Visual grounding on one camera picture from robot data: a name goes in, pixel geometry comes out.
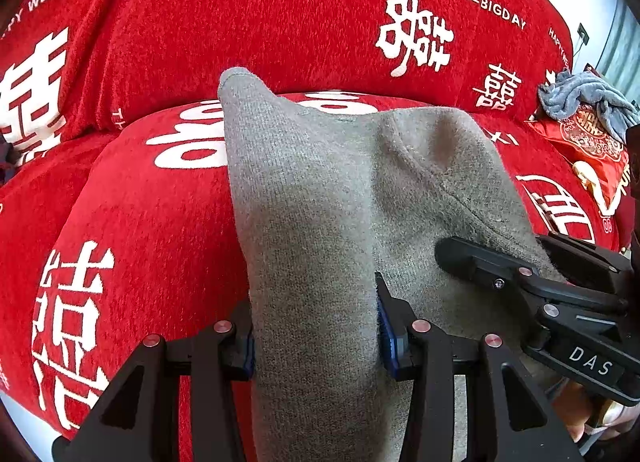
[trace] gray towel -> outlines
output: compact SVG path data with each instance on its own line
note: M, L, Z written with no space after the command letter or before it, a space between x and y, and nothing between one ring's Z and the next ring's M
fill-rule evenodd
M516 350L519 323L495 294L440 270L434 243L462 236L561 278L465 112L329 115L241 68L222 74L218 94L254 318L258 459L396 462L412 386L379 359L375 270L418 316L452 334L493 331ZM462 394L456 413L462 460Z
M640 124L640 114L619 90L591 72L572 75L563 70L551 85L539 85L538 97L546 114L562 121L580 103L596 107L598 119L611 137L626 144L626 129Z

